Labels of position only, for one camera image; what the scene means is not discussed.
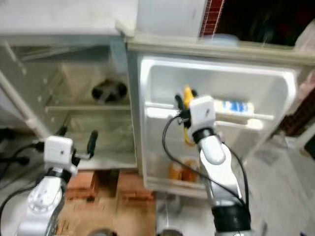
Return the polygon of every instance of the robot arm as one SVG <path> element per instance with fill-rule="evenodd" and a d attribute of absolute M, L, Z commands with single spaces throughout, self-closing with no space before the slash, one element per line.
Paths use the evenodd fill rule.
<path fill-rule="evenodd" d="M 64 205 L 66 186 L 71 177 L 77 174 L 80 159 L 93 157 L 97 136 L 97 131 L 93 131 L 87 154 L 77 154 L 71 139 L 50 136 L 45 140 L 44 161 L 48 172 L 29 194 L 27 211 L 16 236 L 55 234 L 57 217 Z"/>
<path fill-rule="evenodd" d="M 200 152 L 201 171 L 211 204 L 217 236 L 250 236 L 251 217 L 242 200 L 237 179 L 231 168 L 231 152 L 214 133 L 215 109 L 211 96 L 192 97 L 181 112 L 190 140 Z"/>

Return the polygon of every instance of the brick wall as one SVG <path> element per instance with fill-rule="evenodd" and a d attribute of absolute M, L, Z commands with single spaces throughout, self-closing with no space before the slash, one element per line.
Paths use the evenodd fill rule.
<path fill-rule="evenodd" d="M 200 30 L 200 37 L 216 32 L 224 0 L 208 0 Z"/>

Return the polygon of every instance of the floor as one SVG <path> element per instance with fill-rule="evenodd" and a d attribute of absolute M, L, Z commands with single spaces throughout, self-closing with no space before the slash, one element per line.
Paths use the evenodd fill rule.
<path fill-rule="evenodd" d="M 0 191 L 0 202 L 14 189 L 28 185 L 42 171 L 40 155 L 30 154 L 34 157 L 31 165 L 27 169 L 12 167 L 8 178 L 0 184 L 1 189 L 25 172 Z M 247 161 L 246 170 L 254 235 L 298 236 L 303 232 L 315 236 L 315 162 L 311 158 L 271 140 Z M 236 169 L 235 174 L 240 176 L 240 170 Z M 26 197 L 27 194 L 17 196 L 6 206 L 1 221 L 2 236 L 14 235 Z M 163 194 L 157 195 L 157 232 L 173 228 L 185 236 L 204 235 L 205 232 L 213 235 L 212 215 L 206 201 L 190 198 L 165 201 L 165 198 Z"/>

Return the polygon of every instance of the black cable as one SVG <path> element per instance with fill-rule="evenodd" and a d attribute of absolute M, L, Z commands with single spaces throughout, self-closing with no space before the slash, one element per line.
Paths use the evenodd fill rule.
<path fill-rule="evenodd" d="M 246 197 L 246 206 L 249 209 L 250 208 L 250 197 L 249 197 L 249 188 L 248 188 L 248 180 L 247 180 L 247 174 L 244 168 L 244 165 L 242 163 L 242 160 L 240 159 L 240 157 L 235 153 L 235 151 L 233 151 L 232 149 L 230 149 L 229 147 L 227 147 L 230 152 L 235 156 L 235 158 L 237 159 L 238 163 L 241 166 L 242 172 L 243 172 L 243 179 L 244 179 L 244 188 L 245 188 L 245 197 Z"/>
<path fill-rule="evenodd" d="M 207 175 L 199 172 L 198 170 L 195 170 L 194 168 L 190 167 L 189 165 L 186 165 L 184 163 L 182 163 L 181 161 L 179 161 L 178 159 L 176 159 L 171 153 L 170 151 L 168 150 L 167 146 L 166 146 L 166 133 L 167 133 L 167 129 L 168 127 L 170 126 L 170 124 L 175 120 L 177 119 L 178 117 L 180 117 L 179 115 L 176 115 L 174 116 L 173 118 L 171 118 L 170 120 L 168 120 L 168 122 L 166 123 L 165 127 L 164 127 L 164 130 L 163 130 L 163 135 L 162 135 L 162 145 L 163 145 L 163 148 L 164 148 L 164 151 L 166 152 L 167 156 L 169 159 L 171 159 L 172 161 L 180 164 L 181 166 L 191 170 L 192 172 L 198 174 L 199 176 L 207 179 L 208 181 L 212 181 L 213 183 L 217 184 L 218 186 L 220 186 L 221 188 L 223 188 L 224 190 L 226 190 L 228 193 L 230 193 L 233 197 L 235 197 L 236 199 L 239 200 L 239 202 L 241 203 L 241 205 L 245 208 L 246 212 L 249 214 L 249 216 L 251 215 L 250 214 L 250 211 L 249 211 L 249 208 L 247 207 L 247 204 L 244 202 L 243 199 L 239 198 L 239 196 L 234 193 L 232 190 L 230 190 L 229 188 L 223 186 L 222 184 L 218 183 L 217 181 L 209 178 Z"/>
<path fill-rule="evenodd" d="M 19 148 L 18 150 L 15 151 L 15 153 L 13 153 L 13 155 L 9 158 L 9 159 L 13 159 L 16 158 L 18 154 L 20 154 L 22 151 L 28 149 L 28 148 L 33 148 L 34 144 L 29 144 L 26 146 L 23 146 L 21 148 Z M 6 172 L 8 171 L 8 169 L 10 168 L 12 162 L 7 163 L 7 165 L 4 167 L 3 171 L 0 173 L 0 181 L 3 179 L 4 175 L 6 174 Z"/>
<path fill-rule="evenodd" d="M 18 195 L 18 194 L 21 194 L 21 193 L 24 193 L 24 192 L 27 192 L 27 191 L 30 191 L 32 190 L 33 188 L 36 187 L 36 184 L 31 186 L 31 187 L 27 187 L 27 188 L 22 188 L 22 189 L 19 189 L 13 193 L 11 193 L 9 196 L 7 196 L 7 198 L 3 201 L 3 203 L 1 204 L 0 206 L 0 236 L 1 236 L 1 218 L 2 218 L 2 214 L 3 214 L 3 210 L 4 210 L 4 207 L 5 205 L 10 201 L 11 198 L 13 198 L 14 196 Z"/>

